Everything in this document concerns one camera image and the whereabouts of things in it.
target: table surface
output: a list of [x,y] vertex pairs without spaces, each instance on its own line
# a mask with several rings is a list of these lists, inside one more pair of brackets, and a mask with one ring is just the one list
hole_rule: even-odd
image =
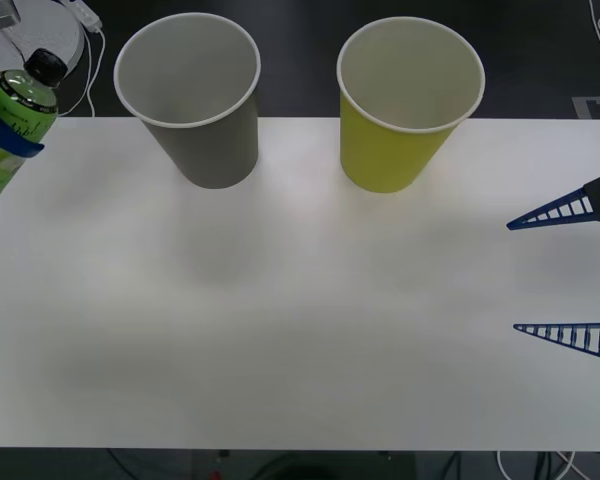
[[[600,0],[593,0],[600,17]],[[113,88],[124,43],[148,23],[181,12],[238,22],[262,55],[258,88],[266,117],[337,117],[336,60],[347,38],[379,18],[409,15],[448,25],[482,58],[479,118],[576,118],[572,97],[600,96],[600,45],[588,0],[87,0],[102,18],[107,50],[93,87],[98,116],[126,116]],[[94,54],[101,40],[92,35]],[[68,109],[84,90],[87,55],[59,89]],[[74,115],[88,116],[87,102]]]
[[0,197],[0,446],[600,450],[600,223],[505,224],[600,175],[600,121],[469,120],[398,194],[335,119],[261,119],[188,183],[134,119],[62,119]]

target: cup rim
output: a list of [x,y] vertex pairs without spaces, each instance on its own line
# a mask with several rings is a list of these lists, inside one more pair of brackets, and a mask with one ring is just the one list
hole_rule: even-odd
[[[240,100],[238,100],[234,105],[232,105],[230,108],[225,110],[224,112],[221,112],[218,115],[215,115],[213,117],[210,117],[210,118],[207,118],[204,120],[200,120],[197,122],[190,122],[190,123],[162,122],[160,120],[155,120],[153,118],[147,117],[146,115],[138,112],[127,101],[127,99],[125,98],[125,96],[122,93],[122,90],[120,88],[120,79],[119,79],[120,63],[121,63],[121,59],[124,57],[128,47],[129,47],[129,45],[131,45],[137,37],[144,35],[148,30],[154,28],[155,26],[157,26],[161,23],[166,23],[166,22],[169,22],[176,18],[183,18],[183,17],[213,18],[214,20],[218,20],[222,23],[231,25],[236,30],[238,30],[240,33],[242,33],[245,36],[245,38],[247,39],[247,41],[253,47],[253,51],[256,56],[256,73],[253,76],[253,81],[251,82],[251,85],[247,89],[244,96]],[[195,127],[201,127],[203,125],[208,125],[210,123],[217,122],[218,120],[222,120],[223,118],[231,115],[233,112],[238,110],[249,99],[249,97],[251,97],[251,95],[255,91],[256,86],[258,85],[258,81],[260,80],[261,70],[262,70],[262,62],[260,60],[260,50],[258,50],[258,45],[256,44],[253,37],[251,35],[249,35],[249,32],[247,32],[243,27],[238,25],[233,20],[229,20],[228,18],[221,17],[220,15],[214,15],[212,13],[201,13],[201,12],[186,12],[186,13],[179,13],[176,15],[169,15],[167,17],[160,18],[160,19],[156,20],[155,22],[151,22],[148,25],[145,25],[144,27],[142,27],[140,30],[138,30],[136,33],[133,34],[131,36],[131,38],[129,38],[129,40],[127,40],[125,42],[124,46],[120,50],[120,53],[118,54],[118,57],[116,58],[116,63],[115,63],[115,66],[113,67],[113,85],[115,87],[116,94],[118,95],[118,99],[120,99],[120,102],[122,102],[122,105],[124,105],[124,107],[133,116],[139,118],[143,122],[147,122],[151,125],[155,125],[156,127],[164,127],[164,128],[195,128]]]
[[[390,123],[384,122],[384,121],[380,120],[379,118],[376,118],[373,115],[367,113],[351,97],[351,95],[347,91],[347,88],[345,87],[344,81],[342,79],[342,60],[344,58],[345,53],[347,52],[347,49],[349,48],[349,45],[351,44],[351,42],[353,40],[355,40],[360,35],[364,34],[366,31],[370,30],[371,28],[376,27],[376,26],[381,25],[381,24],[384,24],[384,23],[391,23],[391,22],[405,22],[405,23],[406,22],[414,22],[414,23],[426,23],[428,25],[432,25],[432,26],[434,26],[436,28],[444,30],[445,32],[451,33],[455,38],[457,38],[458,40],[460,40],[460,42],[465,47],[467,47],[467,49],[469,50],[469,52],[471,52],[471,54],[473,55],[474,59],[476,60],[476,62],[478,64],[478,67],[480,69],[480,89],[478,91],[478,96],[476,98],[476,101],[471,106],[471,108],[469,108],[469,110],[467,110],[463,115],[461,115],[460,117],[458,117],[457,119],[455,119],[455,120],[453,120],[453,121],[451,121],[449,123],[446,123],[444,125],[439,125],[439,126],[436,126],[436,127],[429,127],[429,128],[406,128],[406,127],[398,127],[396,125],[392,125]],[[340,91],[342,92],[342,94],[344,95],[344,97],[347,99],[347,101],[351,104],[351,106],[353,106],[353,108],[355,108],[356,111],[360,115],[362,115],[363,117],[365,117],[367,120],[370,120],[371,122],[375,123],[376,125],[384,127],[384,128],[387,128],[389,130],[393,130],[395,132],[401,132],[401,133],[414,133],[414,134],[429,134],[429,133],[441,132],[443,130],[447,130],[449,128],[455,127],[456,125],[458,125],[463,120],[466,120],[467,118],[469,118],[473,114],[473,112],[476,111],[476,109],[478,108],[478,106],[480,105],[480,102],[482,101],[482,97],[484,96],[484,90],[485,90],[485,84],[486,84],[486,76],[485,76],[485,73],[484,73],[484,65],[482,65],[482,61],[480,60],[480,57],[478,56],[478,53],[471,46],[471,44],[462,35],[460,35],[455,30],[447,27],[446,25],[442,25],[441,23],[434,22],[433,20],[427,20],[426,18],[419,18],[419,17],[389,17],[389,18],[382,18],[380,20],[376,20],[375,22],[368,23],[364,27],[362,27],[359,30],[357,30],[353,35],[351,35],[349,37],[349,39],[345,42],[345,44],[342,46],[342,49],[340,50],[340,54],[338,55],[338,63],[337,63],[337,67],[336,67],[336,73],[337,73],[337,76],[338,76],[338,84],[340,85]]]

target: yellow paper cup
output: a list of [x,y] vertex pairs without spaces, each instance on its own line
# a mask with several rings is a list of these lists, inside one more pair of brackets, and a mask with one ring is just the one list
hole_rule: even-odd
[[464,38],[414,17],[358,30],[342,47],[337,71],[342,168],[372,192],[413,182],[478,108],[485,87],[482,62]]

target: white table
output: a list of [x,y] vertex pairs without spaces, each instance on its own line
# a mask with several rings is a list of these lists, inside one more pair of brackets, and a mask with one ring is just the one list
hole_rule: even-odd
[[600,223],[505,224],[600,175],[600,121],[470,120],[403,192],[338,120],[263,119],[244,182],[63,119],[0,197],[0,446],[600,450]]

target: green bottle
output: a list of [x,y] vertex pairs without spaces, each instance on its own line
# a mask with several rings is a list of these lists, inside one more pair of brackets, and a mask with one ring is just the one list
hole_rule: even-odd
[[[58,116],[53,88],[66,74],[64,62],[43,48],[33,52],[24,70],[0,72],[0,119],[21,137],[39,143]],[[0,192],[24,160],[0,148]]]

